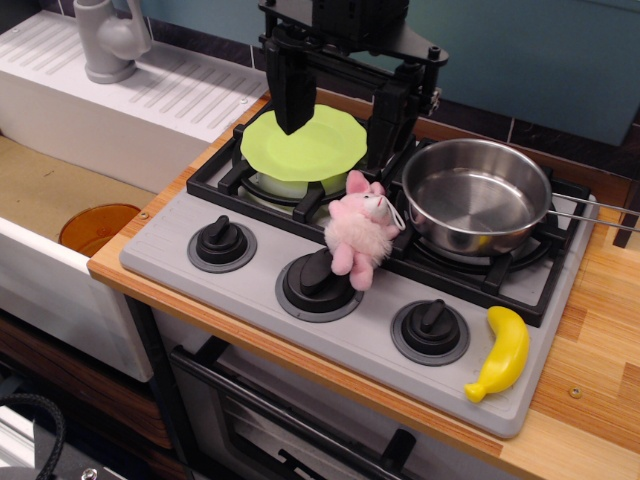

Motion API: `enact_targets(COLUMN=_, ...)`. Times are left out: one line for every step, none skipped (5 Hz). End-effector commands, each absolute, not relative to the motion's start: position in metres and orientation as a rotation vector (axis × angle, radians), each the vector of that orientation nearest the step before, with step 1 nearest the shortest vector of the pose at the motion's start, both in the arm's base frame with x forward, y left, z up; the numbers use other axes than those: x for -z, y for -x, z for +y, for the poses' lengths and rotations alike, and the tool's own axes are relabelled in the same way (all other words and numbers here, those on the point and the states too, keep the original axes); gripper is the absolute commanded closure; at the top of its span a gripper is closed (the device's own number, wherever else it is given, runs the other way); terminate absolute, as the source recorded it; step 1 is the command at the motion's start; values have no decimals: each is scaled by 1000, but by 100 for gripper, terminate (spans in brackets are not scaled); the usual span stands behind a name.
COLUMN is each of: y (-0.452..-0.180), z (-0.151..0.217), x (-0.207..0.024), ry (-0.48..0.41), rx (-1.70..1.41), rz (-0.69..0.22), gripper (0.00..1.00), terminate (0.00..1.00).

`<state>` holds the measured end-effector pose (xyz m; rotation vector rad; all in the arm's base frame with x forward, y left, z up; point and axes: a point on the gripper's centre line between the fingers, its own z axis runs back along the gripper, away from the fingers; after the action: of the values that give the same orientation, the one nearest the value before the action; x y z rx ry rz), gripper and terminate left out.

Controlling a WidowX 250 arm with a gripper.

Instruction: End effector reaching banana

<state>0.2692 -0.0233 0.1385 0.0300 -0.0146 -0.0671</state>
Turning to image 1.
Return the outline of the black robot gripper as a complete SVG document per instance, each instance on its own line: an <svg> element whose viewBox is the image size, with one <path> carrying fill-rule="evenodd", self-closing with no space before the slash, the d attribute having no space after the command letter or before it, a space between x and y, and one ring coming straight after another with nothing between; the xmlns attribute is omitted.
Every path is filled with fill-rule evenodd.
<svg viewBox="0 0 640 480"><path fill-rule="evenodd" d="M308 53L369 52L404 61L374 90L367 121L367 169L378 172L405 148L419 116L439 106L439 68L449 54L407 23L408 1L260 1L266 74L278 126L286 135L314 115L316 80Z"/></svg>

